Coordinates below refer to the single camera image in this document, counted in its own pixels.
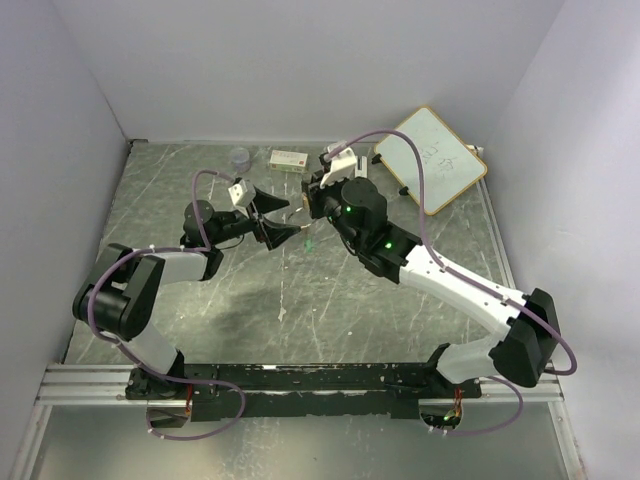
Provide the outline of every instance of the black metal base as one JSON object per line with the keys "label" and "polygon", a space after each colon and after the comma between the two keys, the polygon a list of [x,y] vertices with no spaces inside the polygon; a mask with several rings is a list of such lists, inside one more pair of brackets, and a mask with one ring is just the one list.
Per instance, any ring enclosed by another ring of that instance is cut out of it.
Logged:
{"label": "black metal base", "polygon": [[[473,380],[453,385],[431,363],[341,363],[309,365],[187,364],[187,378],[224,380],[245,392],[245,417],[387,414],[420,418],[420,399],[451,399],[460,387],[465,398],[479,398]],[[136,382],[136,370],[131,379]],[[142,389],[127,390],[129,400],[166,399]],[[184,390],[175,398],[186,398]],[[239,395],[215,385],[196,385],[191,420],[204,422],[234,417]]]}

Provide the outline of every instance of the white box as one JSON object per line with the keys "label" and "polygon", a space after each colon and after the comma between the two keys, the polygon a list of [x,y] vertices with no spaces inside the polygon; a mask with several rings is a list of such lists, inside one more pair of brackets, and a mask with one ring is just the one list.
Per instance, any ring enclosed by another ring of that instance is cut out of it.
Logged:
{"label": "white box", "polygon": [[273,170],[281,172],[302,173],[307,170],[307,153],[285,152],[282,150],[273,150],[271,152],[271,160],[269,166]]}

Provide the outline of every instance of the white wall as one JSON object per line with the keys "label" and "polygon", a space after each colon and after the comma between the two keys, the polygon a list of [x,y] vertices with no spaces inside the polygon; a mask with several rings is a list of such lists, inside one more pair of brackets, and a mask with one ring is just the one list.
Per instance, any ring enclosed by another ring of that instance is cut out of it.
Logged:
{"label": "white wall", "polygon": [[0,14],[0,478],[71,334],[124,138],[49,0]]}
{"label": "white wall", "polygon": [[637,1],[568,1],[486,150],[516,279],[578,355],[562,385],[596,480],[640,472],[638,25]]}
{"label": "white wall", "polygon": [[563,0],[54,0],[130,138],[485,143]]}

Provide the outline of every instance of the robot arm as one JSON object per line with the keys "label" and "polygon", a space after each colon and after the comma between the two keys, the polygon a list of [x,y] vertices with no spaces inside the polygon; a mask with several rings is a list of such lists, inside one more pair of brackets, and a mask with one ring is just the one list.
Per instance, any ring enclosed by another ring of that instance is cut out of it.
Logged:
{"label": "robot arm", "polygon": [[453,267],[476,283],[500,292],[504,298],[517,299],[517,303],[537,313],[558,331],[551,296],[539,289],[525,295],[490,282],[435,252],[444,265],[439,266],[420,238],[388,221],[387,201],[370,180],[349,179],[357,165],[357,157],[350,148],[330,163],[323,158],[321,162],[323,170],[302,182],[311,217],[327,218],[349,251],[374,275],[433,294],[489,331],[486,338],[475,342],[439,347],[430,359],[437,362],[438,374],[452,384],[500,374],[517,385],[535,386],[557,341],[517,308],[447,270]]}
{"label": "robot arm", "polygon": [[[211,279],[224,258],[224,253],[216,248],[222,242],[253,233],[258,242],[273,250],[301,229],[264,218],[264,214],[288,206],[287,200],[262,192],[241,179],[236,180],[229,193],[236,207],[233,211],[215,211],[208,202],[198,201],[212,245],[210,251],[140,255],[126,262],[97,294],[94,318],[101,333],[119,340],[137,359],[160,374],[184,378],[184,357],[151,323],[158,289],[171,283]],[[204,246],[192,204],[185,209],[183,230],[181,245],[189,249]],[[119,244],[104,249],[76,295],[74,317],[88,321],[88,301],[94,286],[109,268],[131,252],[133,249]],[[157,383],[155,390],[164,388],[167,394],[175,387]]]}

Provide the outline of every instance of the whiteboard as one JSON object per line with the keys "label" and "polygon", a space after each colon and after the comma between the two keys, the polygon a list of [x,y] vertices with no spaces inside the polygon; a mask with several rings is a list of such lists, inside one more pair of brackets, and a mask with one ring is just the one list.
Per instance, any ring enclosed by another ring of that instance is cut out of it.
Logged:
{"label": "whiteboard", "polygon": [[[487,166],[429,107],[422,107],[396,128],[418,147],[424,169],[425,212],[435,215],[480,180]],[[416,157],[409,145],[388,135],[374,148],[382,162],[419,203]]]}

